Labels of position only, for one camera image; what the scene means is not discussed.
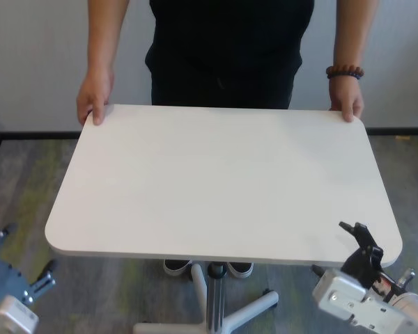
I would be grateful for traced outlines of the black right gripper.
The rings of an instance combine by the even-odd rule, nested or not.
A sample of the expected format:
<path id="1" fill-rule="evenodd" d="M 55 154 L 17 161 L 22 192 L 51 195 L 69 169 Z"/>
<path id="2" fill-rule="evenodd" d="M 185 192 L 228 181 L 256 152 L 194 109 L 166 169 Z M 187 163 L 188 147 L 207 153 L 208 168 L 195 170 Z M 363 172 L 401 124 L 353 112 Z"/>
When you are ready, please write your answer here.
<path id="1" fill-rule="evenodd" d="M 341 271 L 357 280 L 362 287 L 370 289 L 380 277 L 383 250 L 375 246 L 375 240 L 365 225 L 349 225 L 341 221 L 339 226 L 351 234 L 360 247 L 343 263 Z M 313 264 L 311 270 L 316 275 L 323 274 L 323 268 L 318 265 Z"/>

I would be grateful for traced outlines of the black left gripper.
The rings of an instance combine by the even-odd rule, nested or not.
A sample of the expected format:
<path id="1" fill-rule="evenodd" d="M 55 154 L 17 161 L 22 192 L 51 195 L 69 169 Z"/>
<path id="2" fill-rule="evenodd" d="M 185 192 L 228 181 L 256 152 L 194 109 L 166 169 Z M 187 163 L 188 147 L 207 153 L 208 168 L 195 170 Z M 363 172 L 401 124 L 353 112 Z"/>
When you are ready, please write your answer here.
<path id="1" fill-rule="evenodd" d="M 8 224 L 0 229 L 0 248 L 4 241 L 15 230 L 15 224 Z M 56 284 L 54 271 L 56 260 L 50 260 L 42 269 L 36 280 L 29 284 L 22 273 L 11 264 L 0 260 L 0 302 L 7 296 L 13 296 L 24 305 L 32 305 L 44 293 Z"/>

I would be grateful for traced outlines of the person's left hand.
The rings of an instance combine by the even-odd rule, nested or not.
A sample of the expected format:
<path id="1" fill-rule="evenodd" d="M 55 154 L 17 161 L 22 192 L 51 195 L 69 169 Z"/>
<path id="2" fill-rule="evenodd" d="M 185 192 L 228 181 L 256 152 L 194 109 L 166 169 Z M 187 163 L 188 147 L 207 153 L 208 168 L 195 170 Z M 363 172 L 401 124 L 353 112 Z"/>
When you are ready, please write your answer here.
<path id="1" fill-rule="evenodd" d="M 337 76 L 329 80 L 330 110 L 340 111 L 346 122 L 361 118 L 364 100 L 359 82 L 351 76 Z"/>

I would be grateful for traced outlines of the person's right hand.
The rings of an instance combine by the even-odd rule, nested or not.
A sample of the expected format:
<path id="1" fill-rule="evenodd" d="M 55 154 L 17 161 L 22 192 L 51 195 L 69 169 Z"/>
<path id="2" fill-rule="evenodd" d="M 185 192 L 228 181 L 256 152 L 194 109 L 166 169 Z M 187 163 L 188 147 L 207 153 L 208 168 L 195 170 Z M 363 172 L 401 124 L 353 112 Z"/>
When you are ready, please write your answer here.
<path id="1" fill-rule="evenodd" d="M 76 99 L 80 125 L 85 125 L 89 115 L 94 125 L 102 124 L 105 118 L 105 106 L 109 103 L 113 85 L 113 70 L 107 68 L 88 70 Z"/>

